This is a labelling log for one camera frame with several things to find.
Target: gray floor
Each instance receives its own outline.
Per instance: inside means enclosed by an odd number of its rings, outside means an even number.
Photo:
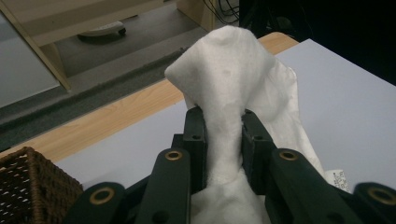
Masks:
[[[207,34],[174,4],[122,22],[126,36],[55,43],[72,90],[58,87],[0,108],[0,151],[163,79],[163,70]]]

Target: crumpled fabric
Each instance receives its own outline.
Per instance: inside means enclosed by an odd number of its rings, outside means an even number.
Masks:
[[[256,113],[277,147],[303,153],[323,174],[299,118],[297,79],[248,30],[225,26],[198,40],[166,70],[188,109],[207,128],[207,188],[191,197],[192,223],[270,223],[251,190],[240,152],[245,109]]]

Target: wicker basket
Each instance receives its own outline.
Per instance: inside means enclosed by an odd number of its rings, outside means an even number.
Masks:
[[[0,224],[62,223],[82,193],[76,179],[31,147],[0,159]]]

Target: white table surface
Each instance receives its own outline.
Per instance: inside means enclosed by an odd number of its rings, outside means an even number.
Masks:
[[[351,189],[371,181],[396,189],[396,88],[312,40],[276,57],[297,74],[301,120],[323,168],[344,169]],[[84,188],[129,187],[183,132],[186,111],[177,103],[56,164]]]

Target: white towel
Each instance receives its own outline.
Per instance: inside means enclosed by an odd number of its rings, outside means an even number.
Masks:
[[[225,26],[198,40],[165,71],[188,108],[203,109],[207,188],[192,195],[192,223],[268,223],[261,197],[241,168],[245,109],[259,117],[278,147],[302,152],[323,174],[300,122],[297,80],[248,30]]]

